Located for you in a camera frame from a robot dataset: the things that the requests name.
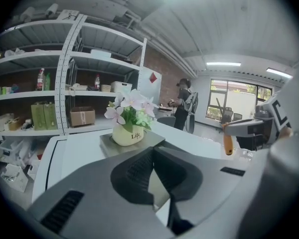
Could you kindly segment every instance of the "orange handle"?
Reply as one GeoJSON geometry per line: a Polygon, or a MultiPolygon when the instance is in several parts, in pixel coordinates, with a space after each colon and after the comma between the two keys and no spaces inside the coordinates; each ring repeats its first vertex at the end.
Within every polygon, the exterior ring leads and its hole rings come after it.
{"type": "Polygon", "coordinates": [[[231,138],[230,135],[226,135],[224,133],[224,147],[225,147],[225,153],[226,155],[231,155],[233,154],[233,139],[231,138]]]}

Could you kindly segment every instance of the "green box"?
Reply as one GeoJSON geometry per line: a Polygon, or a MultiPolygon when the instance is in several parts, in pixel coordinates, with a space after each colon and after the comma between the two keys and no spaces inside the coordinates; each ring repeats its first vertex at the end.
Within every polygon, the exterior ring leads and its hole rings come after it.
{"type": "Polygon", "coordinates": [[[37,102],[31,105],[34,130],[47,130],[43,106],[44,102],[37,102]]]}
{"type": "Polygon", "coordinates": [[[55,115],[55,105],[44,104],[44,117],[45,123],[48,130],[58,129],[58,125],[56,123],[56,115],[55,115]]]}

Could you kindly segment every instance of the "white shelf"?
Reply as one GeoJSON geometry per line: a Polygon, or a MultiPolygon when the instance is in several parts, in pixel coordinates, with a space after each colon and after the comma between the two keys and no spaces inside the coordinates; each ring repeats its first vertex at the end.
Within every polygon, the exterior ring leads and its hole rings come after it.
{"type": "Polygon", "coordinates": [[[60,135],[59,130],[16,130],[16,131],[2,131],[0,136],[45,136],[45,135],[60,135]]]}
{"type": "Polygon", "coordinates": [[[111,119],[107,119],[102,115],[96,115],[94,125],[69,127],[68,133],[83,133],[83,132],[98,131],[98,130],[104,130],[110,128],[113,128],[113,123],[111,119]]]}
{"type": "Polygon", "coordinates": [[[22,71],[30,68],[57,67],[62,51],[33,51],[0,59],[0,74],[22,71]]]}
{"type": "Polygon", "coordinates": [[[54,90],[20,92],[20,93],[13,93],[7,95],[0,95],[0,100],[15,99],[15,98],[31,98],[31,97],[51,97],[51,96],[54,96],[54,90]]]}
{"type": "MultiPolygon", "coordinates": [[[[71,94],[74,94],[73,90],[66,90],[64,91],[64,95],[70,96],[71,94]]],[[[89,96],[89,97],[117,97],[119,93],[113,93],[113,92],[102,92],[102,91],[82,91],[82,90],[76,90],[75,96],[89,96]]]]}
{"type": "Polygon", "coordinates": [[[82,38],[85,47],[107,50],[129,56],[143,43],[124,33],[90,23],[83,23],[82,38]]]}
{"type": "Polygon", "coordinates": [[[11,27],[0,34],[0,49],[63,44],[74,20],[40,20],[11,27]]]}
{"type": "Polygon", "coordinates": [[[79,70],[89,69],[119,75],[126,75],[134,70],[141,70],[139,66],[110,57],[76,51],[69,53],[79,70]]]}

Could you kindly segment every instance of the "bottle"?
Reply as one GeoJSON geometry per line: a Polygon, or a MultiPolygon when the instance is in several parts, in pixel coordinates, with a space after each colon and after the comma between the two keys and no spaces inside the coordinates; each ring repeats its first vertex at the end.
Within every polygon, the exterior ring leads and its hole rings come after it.
{"type": "Polygon", "coordinates": [[[50,90],[50,73],[48,73],[45,77],[44,90],[50,90]]]}
{"type": "Polygon", "coordinates": [[[97,90],[100,90],[100,75],[97,74],[94,82],[94,88],[97,90]]]}
{"type": "Polygon", "coordinates": [[[38,75],[38,81],[36,84],[36,90],[42,91],[43,90],[43,78],[44,78],[44,68],[41,68],[39,75],[38,75]]]}

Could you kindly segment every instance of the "white flower pot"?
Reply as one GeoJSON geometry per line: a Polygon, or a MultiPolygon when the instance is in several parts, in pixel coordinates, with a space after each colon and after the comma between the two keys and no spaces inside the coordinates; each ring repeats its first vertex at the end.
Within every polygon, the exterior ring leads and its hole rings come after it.
{"type": "Polygon", "coordinates": [[[117,124],[113,128],[112,137],[118,145],[130,146],[144,138],[144,128],[142,126],[133,125],[133,133],[130,133],[126,131],[122,125],[117,124]]]}

